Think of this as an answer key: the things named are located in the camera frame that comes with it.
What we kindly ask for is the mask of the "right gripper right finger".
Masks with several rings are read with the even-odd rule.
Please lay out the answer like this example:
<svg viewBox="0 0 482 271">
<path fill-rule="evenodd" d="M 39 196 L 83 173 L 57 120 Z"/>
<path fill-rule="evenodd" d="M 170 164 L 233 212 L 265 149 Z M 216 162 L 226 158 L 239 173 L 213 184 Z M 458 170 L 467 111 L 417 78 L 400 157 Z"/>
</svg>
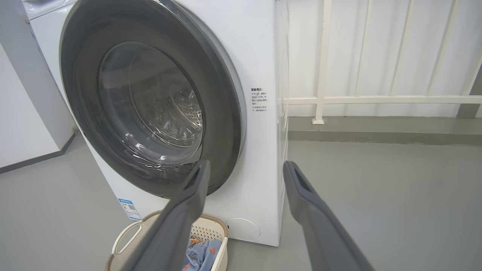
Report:
<svg viewBox="0 0 482 271">
<path fill-rule="evenodd" d="M 285 161 L 283 174 L 291 215 L 303 229 L 312 271 L 373 271 L 369 260 L 298 165 Z"/>
</svg>

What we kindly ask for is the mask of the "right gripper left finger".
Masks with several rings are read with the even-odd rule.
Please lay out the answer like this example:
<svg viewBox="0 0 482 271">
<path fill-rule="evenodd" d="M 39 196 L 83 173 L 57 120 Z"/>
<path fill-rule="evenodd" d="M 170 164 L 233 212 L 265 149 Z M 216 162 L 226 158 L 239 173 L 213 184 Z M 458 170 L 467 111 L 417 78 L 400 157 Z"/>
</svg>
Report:
<svg viewBox="0 0 482 271">
<path fill-rule="evenodd" d="M 203 212 L 210 180 L 210 161 L 195 164 L 182 189 L 170 199 L 122 271 L 180 271 L 192 224 Z"/>
</svg>

